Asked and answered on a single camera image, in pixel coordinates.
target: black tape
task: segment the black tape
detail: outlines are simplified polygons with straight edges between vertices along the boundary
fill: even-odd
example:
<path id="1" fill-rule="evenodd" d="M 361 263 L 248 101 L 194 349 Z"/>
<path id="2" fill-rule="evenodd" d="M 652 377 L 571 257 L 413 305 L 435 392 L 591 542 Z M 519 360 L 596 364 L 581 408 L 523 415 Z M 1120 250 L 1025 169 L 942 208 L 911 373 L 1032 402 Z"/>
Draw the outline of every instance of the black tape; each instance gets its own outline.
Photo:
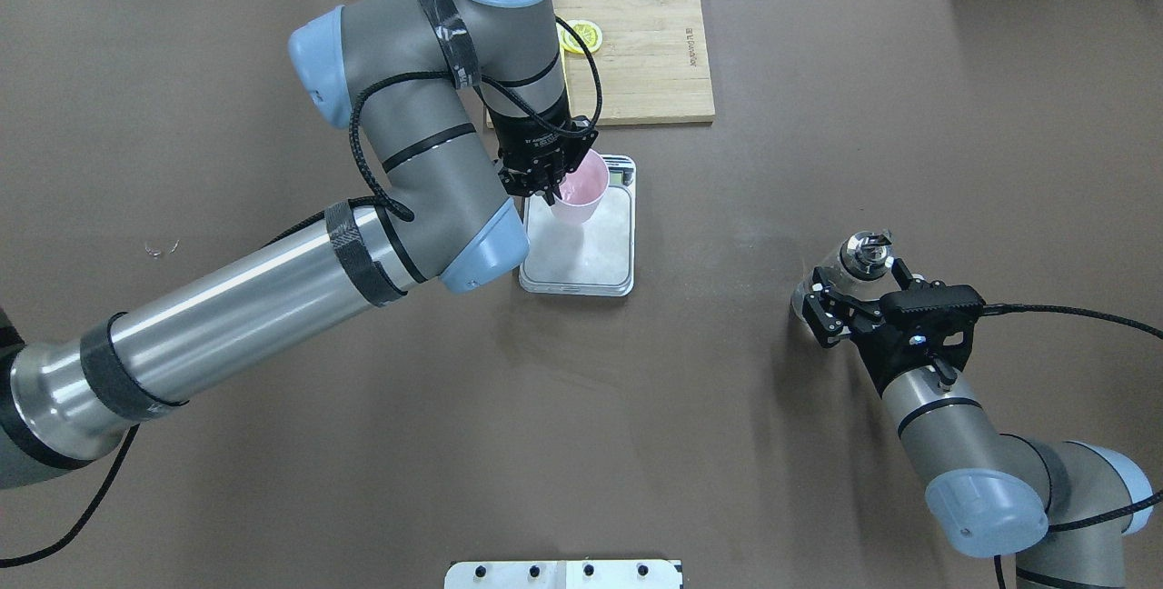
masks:
<path id="1" fill-rule="evenodd" d="M 1042 573 L 1034 573 L 1030 570 L 1026 570 L 1023 568 L 1018 568 L 1018 577 L 1021 580 L 1036 582 L 1046 587 L 1054 587 L 1055 589 L 1123 589 L 1125 587 L 1125 586 L 1108 587 L 1106 584 L 1075 582 L 1073 580 L 1065 580 L 1063 577 L 1050 577 L 1049 575 L 1042 575 Z"/>
<path id="2" fill-rule="evenodd" d="M 399 166 L 422 152 L 431 150 L 440 144 L 448 143 L 454 139 L 473 133 L 477 133 L 477 129 L 472 126 L 472 123 L 461 123 L 459 126 L 452 126 L 451 128 L 441 130 L 430 137 L 420 139 L 419 142 L 415 142 L 384 161 L 384 171 L 391 171 L 392 169 L 395 169 L 395 166 Z"/>
<path id="3" fill-rule="evenodd" d="M 80 338 L 80 368 L 97 399 L 113 414 L 127 421 L 141 423 L 162 418 L 188 403 L 170 403 L 145 391 L 129 375 L 117 352 L 113 349 L 113 322 L 124 312 L 109 318 L 104 326 L 92 328 Z"/>
<path id="4" fill-rule="evenodd" d="M 464 90 L 480 84 L 477 47 L 472 43 L 456 3 L 452 0 L 416 0 L 416 2 L 428 17 L 441 51 L 444 51 L 444 61 L 452 71 L 452 84 L 456 88 Z"/>
<path id="5" fill-rule="evenodd" d="M 542 78 L 544 78 L 544 76 L 549 76 L 549 71 L 554 70 L 554 66 L 557 64 L 557 58 L 558 57 L 561 57 L 561 52 L 555 52 L 554 54 L 554 59 L 549 61 L 549 66 L 542 69 L 538 72 L 535 72 L 533 76 L 530 76 L 530 77 L 528 77 L 528 78 L 526 78 L 523 80 L 498 80 L 498 83 L 500 83 L 500 85 L 502 87 L 508 87 L 508 88 L 512 88 L 512 90 L 515 90 L 518 87 L 525 87 L 527 85 L 531 85 L 531 84 L 536 83 L 536 80 L 541 80 Z"/>
<path id="6" fill-rule="evenodd" d="M 392 227 L 392 220 L 387 215 L 387 210 L 381 205 L 376 206 L 376 214 L 379 215 L 379 223 L 384 226 L 384 234 L 387 235 L 388 243 L 392 244 L 392 250 L 395 251 L 395 256 L 400 258 L 400 263 L 404 264 L 404 269 L 412 276 L 412 279 L 416 281 L 416 284 L 424 284 L 428 278 L 420 272 L 420 268 L 416 263 L 412 261 L 412 256 L 408 255 L 408 250 L 404 248 L 404 242 L 400 241 L 399 233 Z"/>
<path id="7" fill-rule="evenodd" d="M 916 417 L 928 414 L 933 410 L 940 410 L 941 407 L 948 407 L 949 405 L 971 405 L 982 410 L 982 404 L 972 398 L 942 398 L 941 400 L 934 400 L 933 403 L 926 403 L 920 407 L 913 410 L 904 419 L 900 419 L 900 425 L 897 426 L 897 437 L 900 437 L 908 427 L 908 424 L 916 420 Z"/>
<path id="8" fill-rule="evenodd" d="M 37 439 L 28 424 L 21 418 L 16 410 L 16 399 L 12 395 L 12 364 L 16 360 L 16 354 L 23 347 L 13 350 L 3 360 L 0 360 L 0 428 L 26 455 L 37 462 L 55 469 L 76 470 L 87 466 L 92 460 L 76 460 L 49 448 L 43 441 Z"/>
<path id="9" fill-rule="evenodd" d="M 323 212 L 323 220 L 327 223 L 327 236 L 331 240 L 335 257 L 343 267 L 343 272 L 348 275 L 351 285 L 368 303 L 383 307 L 408 294 L 392 283 L 379 262 L 371 258 L 356 225 L 351 205 L 347 201 L 336 203 Z"/>

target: wooden cutting board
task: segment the wooden cutting board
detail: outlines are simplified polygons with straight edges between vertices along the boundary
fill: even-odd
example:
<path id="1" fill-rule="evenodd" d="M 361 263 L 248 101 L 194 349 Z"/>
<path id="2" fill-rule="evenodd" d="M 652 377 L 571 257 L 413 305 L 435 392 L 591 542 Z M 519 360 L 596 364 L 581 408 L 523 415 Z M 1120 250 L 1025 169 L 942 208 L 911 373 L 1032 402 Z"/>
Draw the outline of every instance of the wooden cutting board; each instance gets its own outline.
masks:
<path id="1" fill-rule="evenodd" d="M 554 0 L 554 8 L 601 27 L 599 126 L 714 121 L 701 0 Z M 566 52 L 565 73 L 570 111 L 593 116 L 585 56 Z"/>

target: robotic arm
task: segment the robotic arm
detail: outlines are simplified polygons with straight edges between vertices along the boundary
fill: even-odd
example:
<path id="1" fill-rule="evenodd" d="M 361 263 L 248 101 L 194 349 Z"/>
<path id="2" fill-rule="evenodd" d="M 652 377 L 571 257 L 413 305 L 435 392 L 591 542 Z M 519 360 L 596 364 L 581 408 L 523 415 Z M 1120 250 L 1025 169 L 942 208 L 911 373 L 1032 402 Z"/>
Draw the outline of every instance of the robotic arm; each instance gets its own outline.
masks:
<path id="1" fill-rule="evenodd" d="M 363 0 L 300 27 L 290 51 L 333 126 L 362 108 L 391 200 L 333 205 L 67 343 L 24 346 L 0 312 L 0 489 L 81 468 L 134 424 L 430 278 L 466 292 L 508 272 L 528 240 L 506 193 L 552 201 L 597 137 L 570 118 L 551 0 Z M 492 114 L 499 170 L 468 87 Z"/>
<path id="2" fill-rule="evenodd" d="M 899 291 L 872 298 L 890 269 Z M 1016 553 L 1025 589 L 1122 587 L 1120 539 L 1146 526 L 1150 509 L 1077 521 L 1147 499 L 1150 482 L 1114 450 L 998 434 L 962 371 L 975 324 L 1001 307 L 969 285 L 914 276 L 887 230 L 848 237 L 792 296 L 820 346 L 849 339 L 859 349 L 954 548 Z"/>

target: silver cylindrical arm segment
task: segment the silver cylindrical arm segment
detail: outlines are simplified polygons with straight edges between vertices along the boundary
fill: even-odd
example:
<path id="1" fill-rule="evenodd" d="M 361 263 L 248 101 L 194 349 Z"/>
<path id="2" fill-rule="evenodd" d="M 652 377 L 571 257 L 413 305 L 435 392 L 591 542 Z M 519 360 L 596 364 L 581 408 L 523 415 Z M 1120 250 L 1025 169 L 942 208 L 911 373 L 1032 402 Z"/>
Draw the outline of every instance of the silver cylindrical arm segment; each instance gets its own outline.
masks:
<path id="1" fill-rule="evenodd" d="M 392 284 L 415 286 L 377 211 L 356 208 L 354 219 Z M 109 339 L 137 386 L 180 403 L 370 306 L 317 222 L 120 317 Z M 80 340 L 27 347 L 13 362 L 10 386 L 31 434 L 74 460 L 108 453 L 133 425 L 92 389 Z"/>

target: metal lid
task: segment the metal lid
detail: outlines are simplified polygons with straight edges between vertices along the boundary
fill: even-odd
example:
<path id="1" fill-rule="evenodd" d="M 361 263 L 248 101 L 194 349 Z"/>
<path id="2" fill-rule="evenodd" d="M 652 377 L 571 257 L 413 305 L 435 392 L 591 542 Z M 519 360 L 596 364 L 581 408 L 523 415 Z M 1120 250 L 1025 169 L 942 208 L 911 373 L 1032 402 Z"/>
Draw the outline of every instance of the metal lid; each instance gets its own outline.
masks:
<path id="1" fill-rule="evenodd" d="M 862 230 L 848 237 L 840 249 L 844 270 L 861 281 L 875 281 L 892 265 L 892 233 Z"/>

